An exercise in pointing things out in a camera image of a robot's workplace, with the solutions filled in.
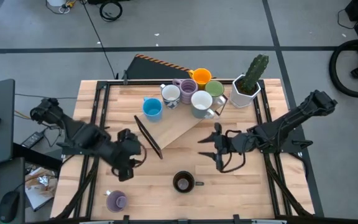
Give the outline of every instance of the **purple mug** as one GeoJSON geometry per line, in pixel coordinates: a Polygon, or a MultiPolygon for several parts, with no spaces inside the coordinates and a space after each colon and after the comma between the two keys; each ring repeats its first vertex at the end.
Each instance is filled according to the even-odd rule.
{"type": "Polygon", "coordinates": [[[113,192],[107,191],[106,205],[110,212],[120,212],[127,205],[127,197],[119,190],[113,192]]]}
{"type": "Polygon", "coordinates": [[[176,85],[180,89],[180,101],[185,104],[191,103],[191,96],[198,90],[196,81],[191,78],[187,79],[174,79],[172,84],[176,85]]]}

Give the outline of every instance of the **concrete floor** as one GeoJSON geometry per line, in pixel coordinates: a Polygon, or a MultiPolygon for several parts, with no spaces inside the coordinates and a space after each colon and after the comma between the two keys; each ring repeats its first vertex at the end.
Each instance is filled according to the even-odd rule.
{"type": "MultiPolygon", "coordinates": [[[[328,77],[332,52],[319,48],[357,38],[353,30],[336,23],[337,12],[348,3],[349,0],[226,0],[224,4],[218,0],[131,0],[121,3],[124,13],[113,23],[102,21],[96,6],[86,7],[102,43],[111,48],[107,56],[116,73],[122,74],[134,55],[141,53],[190,68],[206,67],[219,78],[235,78],[257,54],[263,53],[270,56],[270,63],[262,77],[285,80],[285,91],[293,92],[288,94],[292,103],[302,102],[315,89],[326,91],[338,101],[335,112],[303,125],[306,138],[314,141],[309,152],[321,204],[326,217],[358,218],[358,99],[333,88],[328,77]],[[266,15],[269,9],[273,22],[266,15]],[[277,36],[271,34],[272,26],[277,36]],[[156,44],[190,48],[159,51],[156,44]],[[228,50],[191,48],[200,45],[226,46],[228,50]],[[286,48],[281,52],[275,48],[278,45],[314,48],[286,48]],[[144,52],[136,47],[150,48],[144,52]]],[[[0,54],[0,80],[15,79],[16,93],[76,96],[81,80],[113,78],[104,54],[95,52],[101,45],[82,5],[77,3],[65,15],[52,14],[41,0],[0,0],[0,7],[0,49],[5,52],[0,54]]],[[[352,25],[345,14],[341,14],[341,22],[352,25]]],[[[358,80],[351,80],[348,74],[357,65],[358,55],[354,52],[345,52],[338,60],[341,80],[355,90],[358,80]]],[[[28,114],[39,101],[16,96],[15,109],[28,114]]],[[[60,102],[65,113],[73,114],[75,100],[60,102]]],[[[20,118],[15,118],[14,128],[18,143],[43,129],[20,118]]],[[[51,139],[57,135],[47,134],[51,139]]],[[[57,149],[49,148],[46,142],[35,148],[42,153],[57,149]]],[[[46,219],[50,207],[35,213],[28,208],[27,221],[46,219]]]]}

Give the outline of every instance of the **yellow black striped tape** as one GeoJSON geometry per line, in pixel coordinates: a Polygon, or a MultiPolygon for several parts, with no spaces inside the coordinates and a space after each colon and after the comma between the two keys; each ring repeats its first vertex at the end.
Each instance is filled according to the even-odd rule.
{"type": "Polygon", "coordinates": [[[149,56],[146,56],[146,55],[137,54],[137,55],[135,55],[135,57],[146,59],[146,60],[149,60],[149,61],[155,62],[155,63],[160,63],[162,65],[166,65],[166,66],[169,66],[169,67],[172,67],[172,68],[175,68],[175,69],[179,69],[179,70],[182,70],[182,71],[185,71],[185,72],[188,72],[190,70],[189,68],[185,68],[185,67],[182,67],[182,66],[179,66],[179,65],[175,65],[174,63],[164,62],[163,60],[152,58],[152,57],[149,57],[149,56]]]}

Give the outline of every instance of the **wooden tabletop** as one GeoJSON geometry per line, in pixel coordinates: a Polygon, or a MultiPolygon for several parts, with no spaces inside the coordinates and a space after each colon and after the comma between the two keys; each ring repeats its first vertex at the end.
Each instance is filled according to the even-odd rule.
{"type": "MultiPolygon", "coordinates": [[[[96,82],[81,82],[74,119],[90,121],[96,82]]],[[[272,118],[276,119],[288,111],[283,88],[279,79],[266,79],[265,85],[272,118]]],[[[230,90],[231,86],[225,85],[226,96],[230,95],[230,90]]],[[[102,92],[96,124],[100,121],[103,94],[102,92]]],[[[142,114],[144,96],[160,97],[158,85],[111,87],[105,126],[110,127],[108,132],[113,140],[116,140],[117,132],[124,128],[141,136],[134,115],[142,114]]],[[[263,108],[262,99],[259,99],[260,107],[263,108]]],[[[259,151],[248,152],[246,165],[228,174],[219,173],[210,158],[198,154],[215,152],[213,143],[198,144],[197,141],[209,136],[217,121],[222,124],[224,131],[245,131],[257,124],[253,105],[236,109],[228,103],[220,118],[203,120],[169,144],[163,150],[163,160],[140,137],[148,150],[147,160],[134,170],[135,177],[131,180],[119,182],[112,175],[110,166],[101,161],[92,220],[122,220],[123,215],[130,215],[131,220],[232,219],[234,214],[239,214],[240,218],[273,218],[264,159],[259,151]],[[192,173],[197,181],[202,181],[205,185],[196,186],[188,194],[178,193],[172,186],[172,179],[181,170],[192,173]],[[107,190],[121,190],[127,195],[127,207],[122,212],[111,213],[107,209],[107,190]]],[[[282,154],[281,159],[288,188],[302,206],[313,213],[302,163],[288,154],[282,154]]],[[[62,167],[51,217],[58,215],[76,192],[82,161],[83,156],[75,156],[62,167]]],[[[235,155],[227,169],[238,166],[241,162],[242,157],[235,155]]],[[[280,211],[284,214],[281,193],[278,187],[276,190],[280,211]]],[[[85,215],[87,197],[88,192],[83,197],[81,215],[85,215]]]]}

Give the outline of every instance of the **small black cup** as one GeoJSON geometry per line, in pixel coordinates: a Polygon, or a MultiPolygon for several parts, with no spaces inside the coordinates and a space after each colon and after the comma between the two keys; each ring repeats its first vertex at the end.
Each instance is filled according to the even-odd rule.
{"type": "Polygon", "coordinates": [[[187,171],[180,171],[173,177],[173,187],[180,193],[191,192],[195,185],[203,186],[204,182],[195,181],[193,175],[187,171]]]}

